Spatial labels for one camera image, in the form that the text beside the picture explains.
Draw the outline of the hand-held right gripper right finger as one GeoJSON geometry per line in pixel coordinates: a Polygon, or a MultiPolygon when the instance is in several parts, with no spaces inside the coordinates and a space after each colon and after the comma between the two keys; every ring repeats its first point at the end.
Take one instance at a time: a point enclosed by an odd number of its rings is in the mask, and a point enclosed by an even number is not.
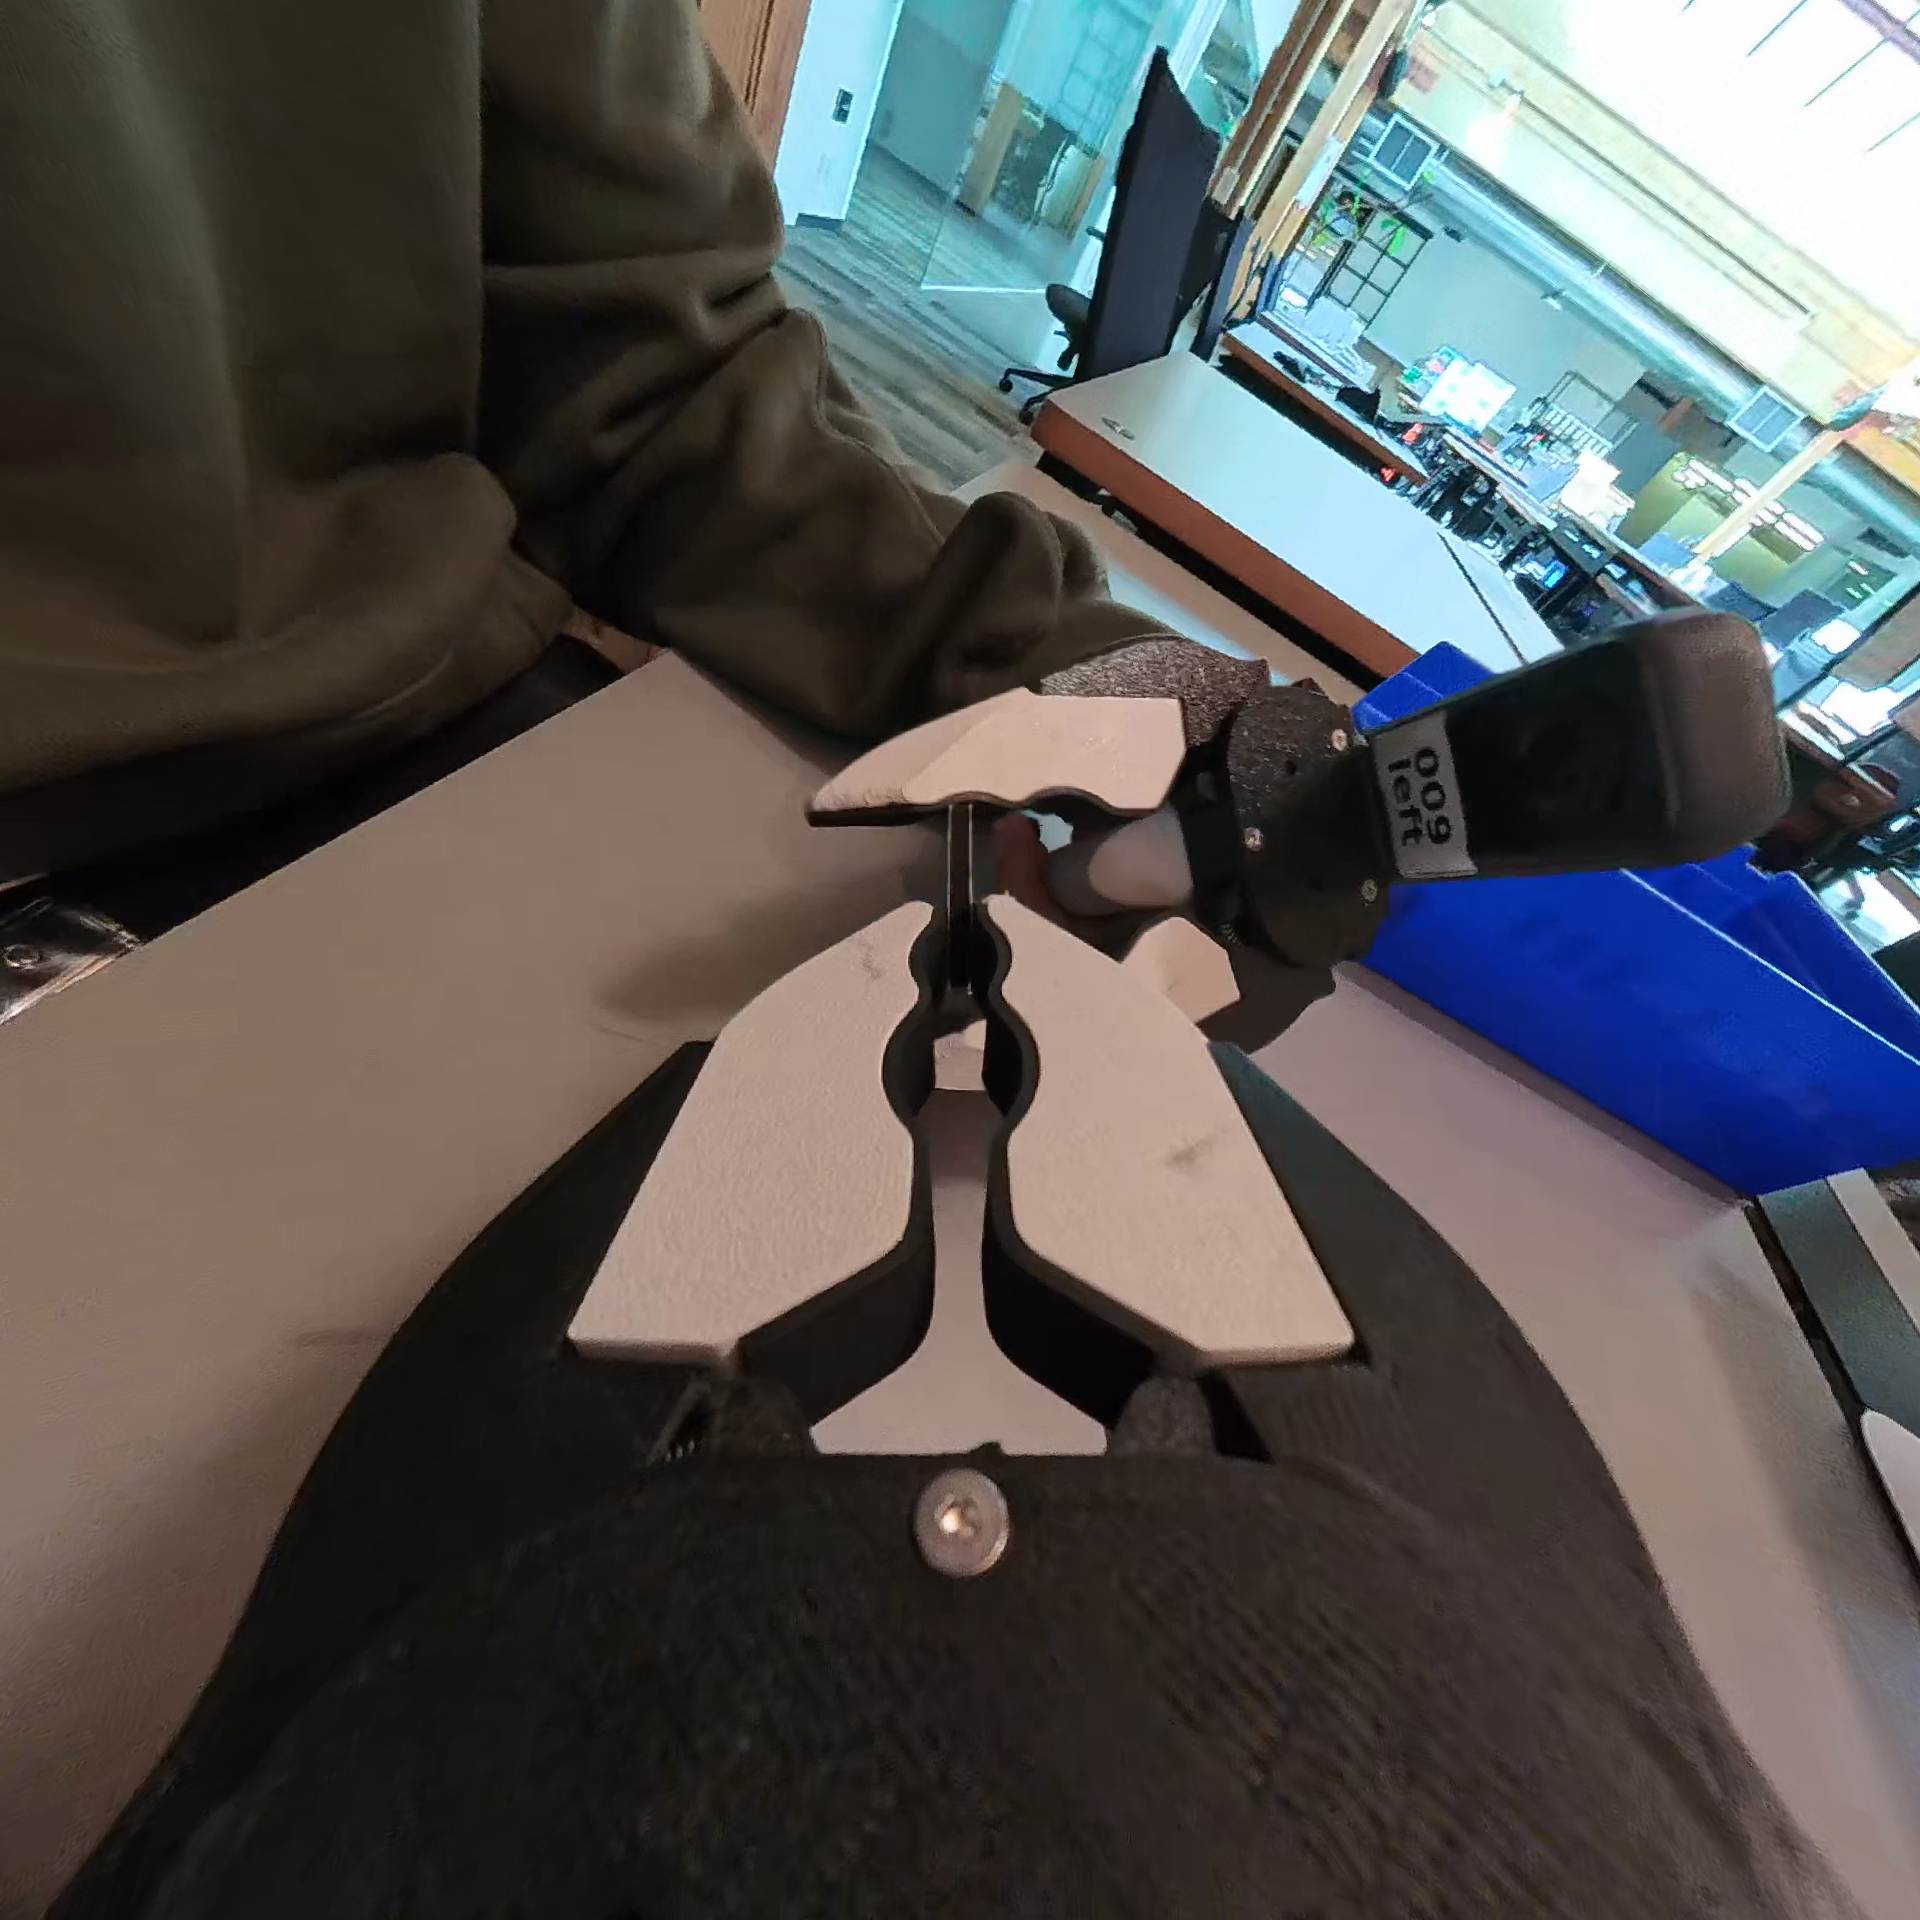
{"type": "Polygon", "coordinates": [[[988,1034],[1018,1057],[1003,1136],[1014,1256],[1196,1371],[1350,1353],[1352,1321],[1196,1020],[1008,893],[977,914],[988,1034]]]}

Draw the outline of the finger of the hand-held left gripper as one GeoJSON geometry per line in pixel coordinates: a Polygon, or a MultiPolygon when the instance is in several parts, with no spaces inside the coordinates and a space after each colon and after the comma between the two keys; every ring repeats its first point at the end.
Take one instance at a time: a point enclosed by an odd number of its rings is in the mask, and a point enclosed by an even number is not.
{"type": "Polygon", "coordinates": [[[1125,947],[1120,967],[1194,1025],[1206,1025],[1240,1001],[1229,947],[1182,916],[1142,923],[1125,947]]]}
{"type": "Polygon", "coordinates": [[[867,749],[813,794],[807,818],[817,828],[898,824],[963,803],[1064,799],[1128,820],[1165,803],[1187,758],[1174,697],[1014,687],[867,749]]]}

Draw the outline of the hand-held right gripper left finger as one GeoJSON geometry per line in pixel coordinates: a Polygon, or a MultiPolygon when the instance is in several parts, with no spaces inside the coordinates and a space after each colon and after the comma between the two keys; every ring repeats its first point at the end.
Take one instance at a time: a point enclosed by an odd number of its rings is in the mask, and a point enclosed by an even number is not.
{"type": "Polygon", "coordinates": [[[732,1014],[575,1309],[578,1349],[746,1363],[909,1248],[943,934],[906,902],[732,1014]]]}

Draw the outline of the white double-sided tape piece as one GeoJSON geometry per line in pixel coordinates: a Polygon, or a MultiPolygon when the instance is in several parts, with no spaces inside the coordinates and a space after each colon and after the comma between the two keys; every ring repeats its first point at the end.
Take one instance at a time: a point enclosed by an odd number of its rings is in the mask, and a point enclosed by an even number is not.
{"type": "Polygon", "coordinates": [[[979,997],[982,882],[995,877],[993,818],[984,803],[963,799],[944,818],[943,956],[933,1039],[937,1092],[982,1092],[988,1047],[986,1014],[979,997]]]}

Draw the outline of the person's left forearm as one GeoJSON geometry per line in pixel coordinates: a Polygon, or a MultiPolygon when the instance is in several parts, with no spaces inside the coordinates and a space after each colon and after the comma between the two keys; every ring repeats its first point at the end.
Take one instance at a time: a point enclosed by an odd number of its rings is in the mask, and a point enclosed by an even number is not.
{"type": "Polygon", "coordinates": [[[656,301],[496,274],[479,421],[520,552],[581,609],[830,733],[1166,635],[1072,523],[919,484],[773,280],[656,301]]]}

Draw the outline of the person's left hand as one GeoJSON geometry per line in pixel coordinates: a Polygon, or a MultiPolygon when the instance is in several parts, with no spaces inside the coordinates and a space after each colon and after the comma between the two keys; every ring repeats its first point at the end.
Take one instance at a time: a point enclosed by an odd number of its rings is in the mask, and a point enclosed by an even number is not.
{"type": "Polygon", "coordinates": [[[993,826],[995,890],[1032,914],[1066,925],[1071,914],[1048,883],[1048,848],[1043,826],[1028,811],[1010,811],[993,826]]]}

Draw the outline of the large blue storage bin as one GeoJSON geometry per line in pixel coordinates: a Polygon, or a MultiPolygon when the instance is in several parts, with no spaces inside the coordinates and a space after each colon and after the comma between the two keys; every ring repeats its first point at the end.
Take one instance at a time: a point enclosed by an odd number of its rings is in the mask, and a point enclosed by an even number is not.
{"type": "Polygon", "coordinates": [[[1411,886],[1364,963],[1726,1188],[1917,1160],[1917,1004],[1747,845],[1411,886]]]}

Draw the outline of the white desk with wooden edge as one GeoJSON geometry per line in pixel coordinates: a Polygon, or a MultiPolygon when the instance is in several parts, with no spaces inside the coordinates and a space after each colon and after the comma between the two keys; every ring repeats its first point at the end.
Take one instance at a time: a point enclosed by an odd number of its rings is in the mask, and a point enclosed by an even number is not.
{"type": "Polygon", "coordinates": [[[1378,683],[1438,643],[1489,672],[1563,641],[1485,557],[1190,352],[1047,395],[1043,461],[1378,683]]]}

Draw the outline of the black swivel chair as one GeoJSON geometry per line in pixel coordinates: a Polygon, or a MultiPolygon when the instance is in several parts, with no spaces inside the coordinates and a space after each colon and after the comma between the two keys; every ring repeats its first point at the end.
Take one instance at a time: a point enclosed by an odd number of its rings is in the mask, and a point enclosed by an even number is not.
{"type": "Polygon", "coordinates": [[[1093,297],[1072,284],[1048,281],[1043,299],[1062,342],[1056,360],[1050,365],[1008,364],[996,382],[1003,395],[1013,395],[1023,383],[1028,387],[1018,410],[1020,427],[1032,427],[1044,401],[1079,382],[1093,324],[1093,297]]]}

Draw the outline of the black high-back chair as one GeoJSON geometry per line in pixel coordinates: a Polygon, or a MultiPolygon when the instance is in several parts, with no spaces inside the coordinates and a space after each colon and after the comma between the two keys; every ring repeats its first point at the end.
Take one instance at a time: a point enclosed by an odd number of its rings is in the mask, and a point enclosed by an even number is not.
{"type": "Polygon", "coordinates": [[[1074,382],[1126,372],[1169,352],[1219,156],[1220,138],[1189,104],[1169,48],[1155,48],[1119,151],[1074,382]]]}

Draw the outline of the wooden column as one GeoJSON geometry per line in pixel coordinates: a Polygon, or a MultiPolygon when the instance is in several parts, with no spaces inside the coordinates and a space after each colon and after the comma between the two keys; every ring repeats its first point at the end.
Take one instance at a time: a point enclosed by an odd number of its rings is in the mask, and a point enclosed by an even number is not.
{"type": "Polygon", "coordinates": [[[778,158],[811,2],[698,2],[703,32],[768,161],[778,158]]]}

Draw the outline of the white board stand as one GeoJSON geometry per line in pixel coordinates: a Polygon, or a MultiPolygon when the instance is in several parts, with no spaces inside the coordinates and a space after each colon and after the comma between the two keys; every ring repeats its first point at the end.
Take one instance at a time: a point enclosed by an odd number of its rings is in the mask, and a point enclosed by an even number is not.
{"type": "Polygon", "coordinates": [[[1897,1533],[1918,1570],[1918,1435],[1873,1406],[1860,1411],[1857,1430],[1897,1533]]]}

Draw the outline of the person's olive sweater torso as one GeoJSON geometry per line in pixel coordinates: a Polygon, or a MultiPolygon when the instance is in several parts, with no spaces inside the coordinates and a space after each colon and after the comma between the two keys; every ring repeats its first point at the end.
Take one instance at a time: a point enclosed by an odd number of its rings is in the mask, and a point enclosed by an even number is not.
{"type": "Polygon", "coordinates": [[[571,609],[792,661],[781,226],[697,3],[5,3],[5,882],[409,748],[571,609]]]}

